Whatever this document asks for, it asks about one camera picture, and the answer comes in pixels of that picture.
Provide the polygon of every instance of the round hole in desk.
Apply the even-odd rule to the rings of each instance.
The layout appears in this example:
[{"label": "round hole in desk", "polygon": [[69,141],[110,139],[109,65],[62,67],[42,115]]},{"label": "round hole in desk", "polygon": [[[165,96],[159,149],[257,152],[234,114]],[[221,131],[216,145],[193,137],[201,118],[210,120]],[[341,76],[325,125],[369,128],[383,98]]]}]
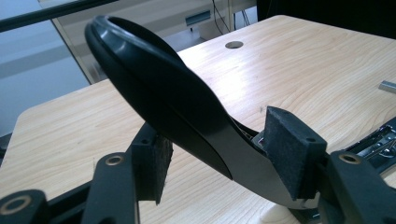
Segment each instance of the round hole in desk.
[{"label": "round hole in desk", "polygon": [[244,43],[242,43],[241,41],[232,41],[225,45],[227,49],[239,49],[242,46],[244,46]]}]

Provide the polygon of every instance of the white wall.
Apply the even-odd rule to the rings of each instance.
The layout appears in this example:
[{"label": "white wall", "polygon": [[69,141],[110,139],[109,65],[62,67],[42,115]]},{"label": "white wall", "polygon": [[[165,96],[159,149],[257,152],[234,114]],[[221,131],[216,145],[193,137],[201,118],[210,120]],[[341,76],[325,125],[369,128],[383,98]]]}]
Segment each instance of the white wall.
[{"label": "white wall", "polygon": [[[0,20],[39,9],[36,0],[1,0]],[[88,85],[50,21],[0,33],[0,136],[27,108]]]}]

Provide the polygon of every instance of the curved black plastic piece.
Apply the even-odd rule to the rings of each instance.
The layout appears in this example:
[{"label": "curved black plastic piece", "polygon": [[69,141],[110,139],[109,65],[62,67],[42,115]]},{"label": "curved black plastic piece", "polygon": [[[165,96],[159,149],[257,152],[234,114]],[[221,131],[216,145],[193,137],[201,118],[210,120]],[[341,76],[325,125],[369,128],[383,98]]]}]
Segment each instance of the curved black plastic piece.
[{"label": "curved black plastic piece", "polygon": [[290,197],[273,164],[246,135],[255,132],[235,123],[214,92],[158,36],[104,16],[87,25],[85,36],[122,96],[162,135],[268,200],[295,209],[317,205]]}]

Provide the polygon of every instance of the gray floor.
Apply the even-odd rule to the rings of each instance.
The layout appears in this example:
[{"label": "gray floor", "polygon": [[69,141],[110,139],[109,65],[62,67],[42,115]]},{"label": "gray floor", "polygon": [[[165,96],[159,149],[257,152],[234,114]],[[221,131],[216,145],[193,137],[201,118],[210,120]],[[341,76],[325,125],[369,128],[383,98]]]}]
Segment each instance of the gray floor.
[{"label": "gray floor", "polygon": [[[245,10],[247,20],[244,19],[243,12],[235,13],[235,29],[241,29],[249,24],[257,22],[257,9],[255,7]],[[198,28],[192,28],[174,35],[169,35],[164,40],[175,50],[181,51],[197,44],[205,42],[199,35]],[[0,137],[0,165],[11,138],[11,133]]]}]

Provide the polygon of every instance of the wooden table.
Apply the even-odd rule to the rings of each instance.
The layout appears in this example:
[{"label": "wooden table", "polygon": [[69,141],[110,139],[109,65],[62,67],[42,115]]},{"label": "wooden table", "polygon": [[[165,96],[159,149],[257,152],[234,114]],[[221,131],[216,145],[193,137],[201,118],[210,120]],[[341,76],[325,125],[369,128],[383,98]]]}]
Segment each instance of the wooden table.
[{"label": "wooden table", "polygon": [[[239,49],[226,49],[242,41]],[[285,16],[207,41],[179,55],[248,127],[265,108],[289,110],[334,151],[396,116],[396,41]],[[124,151],[143,124],[109,81],[21,114],[0,169],[0,198],[43,189],[52,199],[92,179],[95,163]],[[240,187],[184,150],[176,151],[162,202],[140,204],[142,223],[296,222],[286,208]],[[396,175],[387,181],[395,186]]]}]

